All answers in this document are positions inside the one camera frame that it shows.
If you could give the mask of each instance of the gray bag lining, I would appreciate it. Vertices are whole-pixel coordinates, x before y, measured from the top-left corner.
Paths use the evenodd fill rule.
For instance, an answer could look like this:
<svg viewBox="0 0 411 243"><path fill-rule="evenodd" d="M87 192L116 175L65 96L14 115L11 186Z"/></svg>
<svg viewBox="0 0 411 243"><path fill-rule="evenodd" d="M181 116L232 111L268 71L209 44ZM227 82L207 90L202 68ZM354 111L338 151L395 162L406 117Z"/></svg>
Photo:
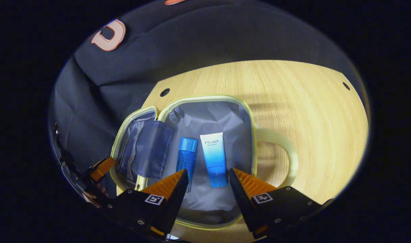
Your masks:
<svg viewBox="0 0 411 243"><path fill-rule="evenodd" d="M123 134L119 155L118 171L131 184L137 175L161 179L168 145L173 129L155 120L156 113L148 112L129 123Z"/></svg>
<svg viewBox="0 0 411 243"><path fill-rule="evenodd" d="M186 193L178 217L197 223L227 223L240 215L231 186L211 188L202 151L201 134L223 132L226 168L251 173L253 139L250 116L243 107L228 101L184 103L164 121L174 129L162 177L176 172L181 137L198 140L192 187ZM149 179L151 185L158 180Z"/></svg>

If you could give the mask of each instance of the toiletry bag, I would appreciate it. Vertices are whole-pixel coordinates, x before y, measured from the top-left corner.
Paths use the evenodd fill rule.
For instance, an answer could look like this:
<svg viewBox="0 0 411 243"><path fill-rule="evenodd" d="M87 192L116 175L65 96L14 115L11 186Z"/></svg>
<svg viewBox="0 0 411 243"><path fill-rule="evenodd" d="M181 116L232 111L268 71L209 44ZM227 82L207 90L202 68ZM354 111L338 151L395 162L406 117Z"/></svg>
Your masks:
<svg viewBox="0 0 411 243"><path fill-rule="evenodd" d="M176 172L181 137L200 142L200 135L223 132L227 171L237 168L256 176L256 142L275 143L289 156L289 173L279 186L295 179L298 157L291 142L268 129L255 127L249 106L227 95L187 97L167 105L142 108L123 122L111 156L110 169L117 194L131 188L142 190ZM230 183L210 187L202 146L196 150L192 186L186 193L176 223L205 230L219 230L242 218Z"/></svg>

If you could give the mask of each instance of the bag pocket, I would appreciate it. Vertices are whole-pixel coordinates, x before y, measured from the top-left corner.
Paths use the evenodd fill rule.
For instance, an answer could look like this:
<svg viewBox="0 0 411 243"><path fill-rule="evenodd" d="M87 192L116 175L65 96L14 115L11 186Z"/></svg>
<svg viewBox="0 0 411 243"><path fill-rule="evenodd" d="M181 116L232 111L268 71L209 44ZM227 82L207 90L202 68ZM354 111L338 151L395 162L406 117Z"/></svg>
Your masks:
<svg viewBox="0 0 411 243"><path fill-rule="evenodd" d="M160 180L164 172L174 129L159 121L143 123L131 163L130 174Z"/></svg>
<svg viewBox="0 0 411 243"><path fill-rule="evenodd" d="M121 156L118 158L120 161L119 172L131 182L135 183L137 177L136 174L132 174L132 171L129 168L136 155L136 143L138 141L139 134L144 127L144 123L154 120L155 117L155 113L148 113L132 120L123 135L120 145L121 153L119 153Z"/></svg>

